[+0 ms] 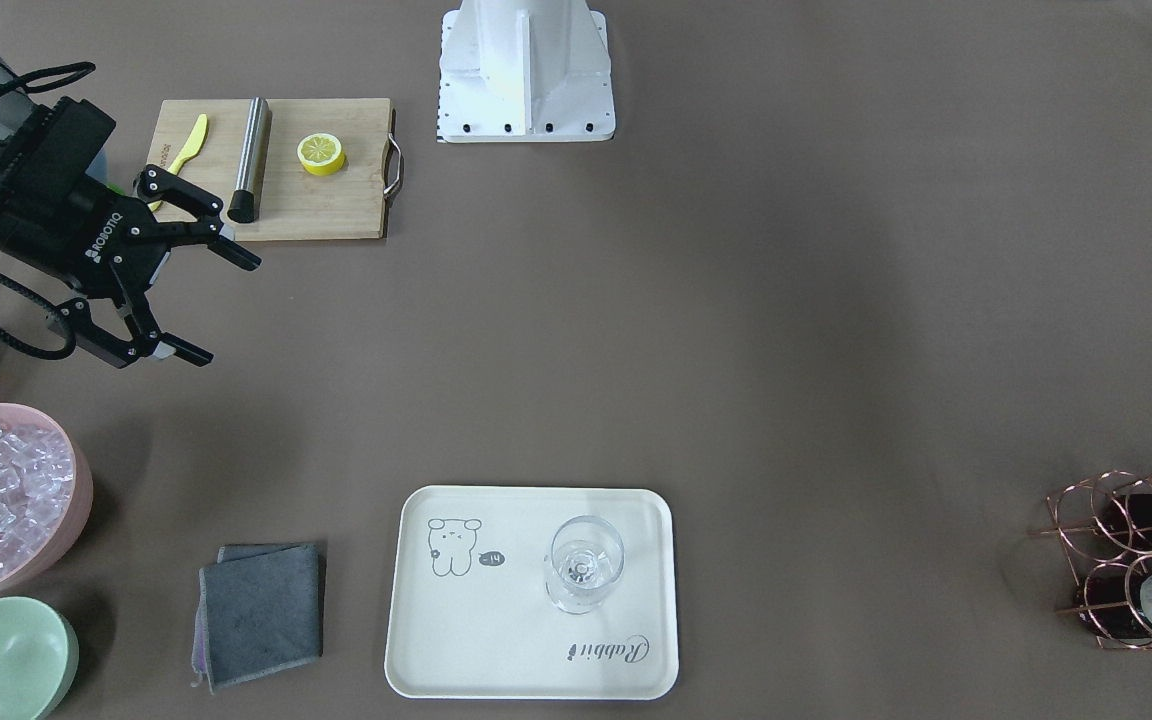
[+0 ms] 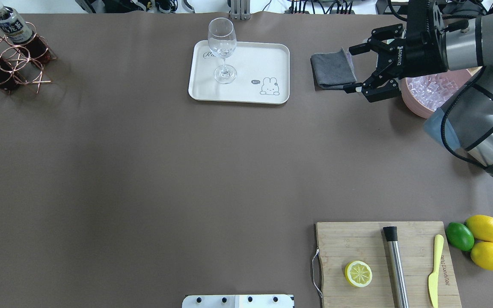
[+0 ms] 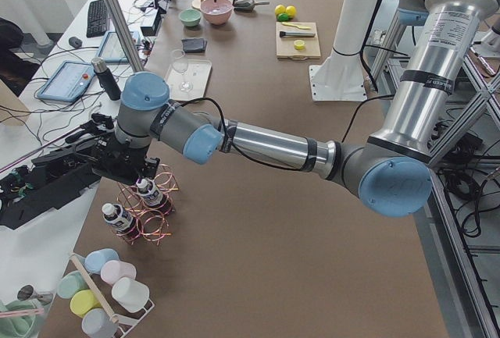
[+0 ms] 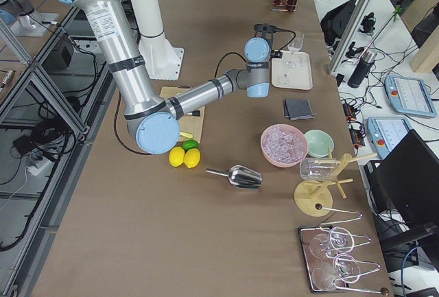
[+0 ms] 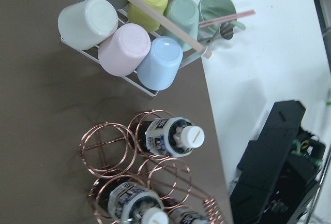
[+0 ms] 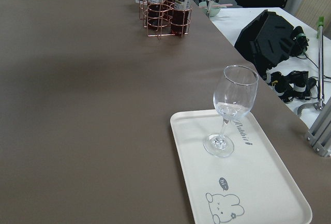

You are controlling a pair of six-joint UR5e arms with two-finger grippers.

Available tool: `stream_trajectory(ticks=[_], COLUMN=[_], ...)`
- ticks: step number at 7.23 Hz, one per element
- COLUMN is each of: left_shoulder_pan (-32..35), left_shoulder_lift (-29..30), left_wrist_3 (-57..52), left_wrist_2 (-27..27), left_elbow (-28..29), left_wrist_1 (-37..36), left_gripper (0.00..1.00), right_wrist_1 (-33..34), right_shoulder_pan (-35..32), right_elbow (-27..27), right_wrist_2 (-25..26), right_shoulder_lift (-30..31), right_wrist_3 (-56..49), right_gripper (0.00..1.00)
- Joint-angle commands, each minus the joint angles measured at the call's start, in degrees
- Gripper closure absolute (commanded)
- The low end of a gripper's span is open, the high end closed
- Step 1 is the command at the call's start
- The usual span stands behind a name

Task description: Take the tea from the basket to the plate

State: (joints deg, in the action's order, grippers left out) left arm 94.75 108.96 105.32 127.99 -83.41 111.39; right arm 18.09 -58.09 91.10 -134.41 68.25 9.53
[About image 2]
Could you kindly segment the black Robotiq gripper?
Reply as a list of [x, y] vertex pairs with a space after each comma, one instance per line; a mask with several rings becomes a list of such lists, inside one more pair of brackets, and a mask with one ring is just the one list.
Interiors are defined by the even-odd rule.
[[374, 71], [364, 82], [343, 85], [346, 93], [360, 93], [370, 103], [401, 95], [397, 78], [446, 72], [445, 25], [434, 0], [411, 0], [407, 24], [373, 29], [366, 42], [349, 47], [351, 55], [369, 51], [388, 57], [384, 71]]

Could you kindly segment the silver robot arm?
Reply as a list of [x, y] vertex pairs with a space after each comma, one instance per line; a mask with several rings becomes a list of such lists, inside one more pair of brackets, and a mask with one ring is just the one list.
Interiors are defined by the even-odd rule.
[[375, 51], [376, 69], [360, 83], [344, 86], [370, 103], [399, 96], [407, 77], [479, 68], [431, 115], [424, 129], [450, 154], [493, 177], [493, 14], [444, 24], [434, 0], [409, 1], [406, 25], [373, 29], [352, 55]]

